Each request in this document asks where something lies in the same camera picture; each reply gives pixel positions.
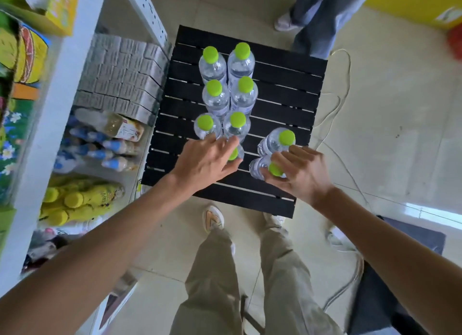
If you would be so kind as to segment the person's right hand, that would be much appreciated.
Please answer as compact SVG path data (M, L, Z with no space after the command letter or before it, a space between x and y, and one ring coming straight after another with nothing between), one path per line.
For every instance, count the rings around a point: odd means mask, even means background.
M290 187L278 188L316 210L335 190L324 154L308 146L291 145L287 151L273 153L271 160L286 174L286 179L290 182Z

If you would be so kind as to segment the person's left hand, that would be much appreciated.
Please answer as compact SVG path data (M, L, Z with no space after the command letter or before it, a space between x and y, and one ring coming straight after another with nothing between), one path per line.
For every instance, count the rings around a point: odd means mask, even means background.
M202 140L189 140L166 177L182 197L188 198L225 178L218 174L238 145L240 141L236 136L216 139L214 134L209 134Z

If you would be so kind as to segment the person's right forearm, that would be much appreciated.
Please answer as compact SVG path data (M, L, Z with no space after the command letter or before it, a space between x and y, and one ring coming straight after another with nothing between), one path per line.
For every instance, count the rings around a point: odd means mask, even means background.
M312 206L347 236L429 335L462 335L462 268L336 187Z

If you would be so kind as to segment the person's left forearm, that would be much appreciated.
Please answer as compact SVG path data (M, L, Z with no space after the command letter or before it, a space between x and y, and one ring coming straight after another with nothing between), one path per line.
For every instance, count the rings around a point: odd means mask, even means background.
M161 220L198 191L198 183L165 175L19 282L0 298L0 335L75 335Z

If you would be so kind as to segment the person's right shoe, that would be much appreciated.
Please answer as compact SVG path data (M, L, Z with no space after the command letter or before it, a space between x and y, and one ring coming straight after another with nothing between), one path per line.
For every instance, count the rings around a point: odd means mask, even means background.
M286 217L272 215L264 212L263 217L265 220L265 226L268 228L281 228L286 220Z

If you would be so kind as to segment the person's shoe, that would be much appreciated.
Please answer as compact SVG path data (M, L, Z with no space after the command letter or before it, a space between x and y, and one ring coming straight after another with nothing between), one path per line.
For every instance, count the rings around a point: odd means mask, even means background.
M264 212L263 217L265 220L265 226L268 228L281 228L286 220L286 217L272 215Z
M277 32L288 32L293 30L301 29L302 26L292 22L290 12L286 12L274 22L274 30Z
M207 234L213 230L223 230L224 216L222 212L213 204L207 206L202 215L202 223Z

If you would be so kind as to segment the person's left shoe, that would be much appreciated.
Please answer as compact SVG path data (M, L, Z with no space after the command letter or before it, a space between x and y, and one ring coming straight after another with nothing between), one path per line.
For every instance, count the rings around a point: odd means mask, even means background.
M202 223L207 234L213 230L223 230L224 216L222 212L213 204L207 206L202 215Z

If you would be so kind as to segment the cluster of green-capped bottles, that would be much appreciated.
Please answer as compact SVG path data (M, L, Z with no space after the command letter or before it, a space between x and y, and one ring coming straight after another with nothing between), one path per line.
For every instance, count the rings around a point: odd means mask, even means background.
M216 138L236 136L240 143L250 132L250 115L259 97L253 80L256 59L246 42L239 42L228 59L214 46L206 46L199 59L199 73L204 82L202 101L207 112L194 122L196 135Z

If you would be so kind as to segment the black slatted table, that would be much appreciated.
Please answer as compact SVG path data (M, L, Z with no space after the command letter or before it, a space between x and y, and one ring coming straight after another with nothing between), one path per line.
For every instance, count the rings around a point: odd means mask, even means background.
M196 139L193 121L206 108L199 58L207 46L225 58L240 40L179 26L154 125L141 185L154 186L174 167L188 139ZM257 158L260 139L277 127L294 132L296 144L308 145L314 126L327 61L248 42L256 58L253 79L259 93L251 111L251 128L242 146L245 157L238 171L197 192L196 197L292 218L296 198L253 178L249 165Z

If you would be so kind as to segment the person's right leg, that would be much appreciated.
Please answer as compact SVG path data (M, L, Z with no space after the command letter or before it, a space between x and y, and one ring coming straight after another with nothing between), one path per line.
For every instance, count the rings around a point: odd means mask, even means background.
M261 233L265 335L344 335L315 302L309 269L288 231L269 223Z

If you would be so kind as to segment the person's leg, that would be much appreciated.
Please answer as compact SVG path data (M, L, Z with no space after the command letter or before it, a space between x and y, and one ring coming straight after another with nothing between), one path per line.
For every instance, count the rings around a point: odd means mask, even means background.
M213 227L195 256L185 282L188 297L178 307L170 335L243 335L231 248L228 232Z
M269 223L261 233L265 335L344 335L315 302L309 269L288 231Z

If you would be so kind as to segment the person's left leg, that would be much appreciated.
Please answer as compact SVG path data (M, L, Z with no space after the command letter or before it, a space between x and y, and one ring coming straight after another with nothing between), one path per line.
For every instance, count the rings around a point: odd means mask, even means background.
M228 232L213 227L195 256L185 282L188 297L178 307L170 335L243 335L231 248Z

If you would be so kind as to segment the beige label drink bottle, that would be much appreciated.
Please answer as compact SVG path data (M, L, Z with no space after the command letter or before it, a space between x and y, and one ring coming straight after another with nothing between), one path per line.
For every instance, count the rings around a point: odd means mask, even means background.
M141 123L111 111L77 108L74 115L79 122L110 138L138 142L145 131Z

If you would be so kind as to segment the pile of blue-capped bottles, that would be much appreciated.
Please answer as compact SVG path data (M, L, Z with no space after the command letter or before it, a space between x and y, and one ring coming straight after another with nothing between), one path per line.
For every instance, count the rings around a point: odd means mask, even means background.
M100 165L114 172L131 172L139 167L136 157L141 154L138 142L110 138L71 114L57 152L53 172L69 174L86 165Z

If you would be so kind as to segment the yellow drink bottle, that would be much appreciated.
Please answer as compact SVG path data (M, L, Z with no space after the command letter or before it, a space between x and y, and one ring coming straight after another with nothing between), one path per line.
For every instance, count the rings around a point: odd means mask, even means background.
M52 211L45 219L44 222L51 226L63 226L69 222L84 222L96 218L97 216L105 215L113 208L113 204L102 204L98 206L91 206L89 204L80 206L75 209L66 208Z
M88 189L93 184L92 179L77 179L71 180L66 184L59 186L50 186L46 189L43 198L43 203L53 203L60 199L63 199L72 192L79 192Z
M64 205L68 208L79 208L84 205L92 207L108 204L122 198L125 188L120 183L106 182L91 186L84 191L74 191L64 197Z

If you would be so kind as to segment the stack of white grey boxes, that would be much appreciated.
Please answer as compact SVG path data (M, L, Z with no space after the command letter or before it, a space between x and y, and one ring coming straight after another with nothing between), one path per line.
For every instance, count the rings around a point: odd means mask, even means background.
M169 64L160 46L93 34L73 105L111 111L152 127Z

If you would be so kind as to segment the white box dark print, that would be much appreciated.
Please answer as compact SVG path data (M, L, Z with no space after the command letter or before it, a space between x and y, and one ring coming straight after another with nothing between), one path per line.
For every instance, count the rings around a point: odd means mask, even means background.
M138 279L133 271L128 269L97 308L89 335L103 335L107 331L137 286Z

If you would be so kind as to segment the white metal shelf unit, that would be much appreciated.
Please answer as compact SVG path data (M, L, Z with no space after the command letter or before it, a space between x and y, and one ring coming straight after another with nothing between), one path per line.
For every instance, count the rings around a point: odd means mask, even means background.
M72 35L59 37L33 29L49 40L49 52L10 201L0 207L0 298L37 270L36 265L40 266L48 255L56 254L54 245L46 241L49 238L43 238L44 242L34 240L36 230L49 226L44 219L52 211L67 208L63 199L42 202L48 187L77 179L92 179L91 186L120 183L125 194L116 200L119 210L129 203L135 184L140 183L139 167L119 173L93 164L69 174L53 172L68 118L77 108L84 108L74 106L73 101L93 34L153 43L166 55L171 47L151 0L78 0ZM153 126L141 124L145 130L138 141L142 148L136 157L139 166L144 165L147 140L153 133Z

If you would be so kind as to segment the colourful printed snack package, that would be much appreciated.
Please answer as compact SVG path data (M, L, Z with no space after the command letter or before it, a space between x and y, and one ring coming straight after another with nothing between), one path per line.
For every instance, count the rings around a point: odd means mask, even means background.
M46 37L0 10L0 207L10 201L48 52Z

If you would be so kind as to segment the yellow cabinet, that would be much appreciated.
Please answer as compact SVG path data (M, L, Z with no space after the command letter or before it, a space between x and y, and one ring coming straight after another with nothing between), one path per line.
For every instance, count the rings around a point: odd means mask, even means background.
M462 0L366 0L365 5L414 23L444 30L462 23Z

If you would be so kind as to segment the red object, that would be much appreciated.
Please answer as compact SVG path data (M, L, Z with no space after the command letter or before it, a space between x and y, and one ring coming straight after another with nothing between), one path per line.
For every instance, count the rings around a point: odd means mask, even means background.
M462 23L447 32L447 43L455 59L462 62Z

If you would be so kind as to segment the yellow cardboard box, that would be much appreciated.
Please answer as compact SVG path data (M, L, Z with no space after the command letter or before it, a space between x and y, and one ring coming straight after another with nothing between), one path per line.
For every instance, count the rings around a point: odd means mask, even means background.
M73 32L78 0L0 0L0 9L36 28L59 37Z

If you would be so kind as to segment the black stool frame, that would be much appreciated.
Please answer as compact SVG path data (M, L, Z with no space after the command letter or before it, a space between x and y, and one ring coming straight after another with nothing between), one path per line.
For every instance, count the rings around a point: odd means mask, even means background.
M265 335L264 327L255 320L251 314L248 312L248 296L246 294L241 295L240 298L240 317L241 321L245 320L259 333L259 335Z

